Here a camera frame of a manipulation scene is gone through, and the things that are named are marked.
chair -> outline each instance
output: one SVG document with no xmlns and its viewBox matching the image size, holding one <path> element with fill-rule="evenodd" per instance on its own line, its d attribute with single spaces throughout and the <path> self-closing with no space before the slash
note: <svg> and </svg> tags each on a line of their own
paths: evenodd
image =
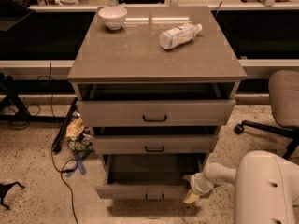
<svg viewBox="0 0 299 224">
<path fill-rule="evenodd" d="M 235 126 L 234 131 L 242 134 L 244 126 L 249 126 L 291 138 L 283 155 L 287 160 L 299 145 L 299 72 L 276 71 L 270 77 L 268 86 L 273 118 L 281 128 L 244 120 Z"/>
</svg>

plastic bottle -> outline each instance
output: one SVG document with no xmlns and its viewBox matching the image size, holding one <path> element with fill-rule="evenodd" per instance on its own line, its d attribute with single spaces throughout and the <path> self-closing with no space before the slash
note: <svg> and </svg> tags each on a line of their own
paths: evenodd
<svg viewBox="0 0 299 224">
<path fill-rule="evenodd" d="M 201 24 L 183 24 L 160 34 L 160 45 L 163 49 L 172 49 L 181 44 L 194 40 L 203 30 Z"/>
</svg>

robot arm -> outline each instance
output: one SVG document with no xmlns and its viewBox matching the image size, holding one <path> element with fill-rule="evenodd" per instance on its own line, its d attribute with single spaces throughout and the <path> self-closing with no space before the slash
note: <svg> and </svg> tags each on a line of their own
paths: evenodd
<svg viewBox="0 0 299 224">
<path fill-rule="evenodd" d="M 299 167 L 265 151 L 253 151 L 237 170 L 209 163 L 202 173 L 185 176 L 190 181 L 185 203 L 217 185 L 235 185 L 235 224 L 294 224 L 292 203 L 299 197 Z"/>
</svg>

concrete floor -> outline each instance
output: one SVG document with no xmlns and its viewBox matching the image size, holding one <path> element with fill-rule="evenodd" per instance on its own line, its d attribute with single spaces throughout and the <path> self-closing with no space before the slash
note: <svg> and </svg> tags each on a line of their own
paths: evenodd
<svg viewBox="0 0 299 224">
<path fill-rule="evenodd" d="M 28 99 L 26 102 L 39 103 L 41 114 L 51 115 L 50 107 L 40 103 L 42 99 L 33 100 Z M 63 116 L 71 104 L 70 99 L 66 99 L 67 102 L 62 100 L 54 98 L 55 116 Z M 38 108 L 31 105 L 29 110 L 35 114 Z M 278 155 L 283 154 L 289 141 L 286 138 L 250 128 L 240 136 L 234 134 L 234 126 L 243 119 L 274 124 L 267 97 L 237 96 L 237 106 L 228 124 L 222 127 L 218 144 L 208 161 L 236 168 L 242 157 L 252 150 L 270 150 Z M 15 186 L 7 194 L 5 203 L 11 209 L 6 210 L 0 206 L 0 223 L 76 223 L 70 190 L 54 169 L 51 160 L 51 145 L 58 131 L 57 124 L 31 123 L 23 130 L 15 130 L 7 122 L 0 122 L 0 183 L 20 181 L 26 187 L 20 189 Z M 291 161 L 297 163 L 295 156 Z M 53 158 L 57 167 L 62 169 L 74 155 L 67 143 L 63 143 L 62 151 Z M 208 199 L 193 204 L 185 204 L 182 200 L 102 200 L 95 191 L 95 186 L 101 185 L 104 178 L 100 160 L 92 153 L 83 163 L 85 175 L 80 170 L 71 176 L 63 175 L 74 193 L 79 224 L 234 223 L 234 186 L 214 190 Z M 295 207 L 294 212 L 299 223 L 299 208 Z"/>
</svg>

chair seat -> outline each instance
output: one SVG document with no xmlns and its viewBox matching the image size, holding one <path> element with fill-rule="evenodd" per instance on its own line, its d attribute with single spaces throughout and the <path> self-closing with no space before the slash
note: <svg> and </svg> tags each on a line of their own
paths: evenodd
<svg viewBox="0 0 299 224">
<path fill-rule="evenodd" d="M 284 128 L 299 127 L 299 72 L 279 70 L 269 79 L 269 97 L 275 122 Z"/>
</svg>

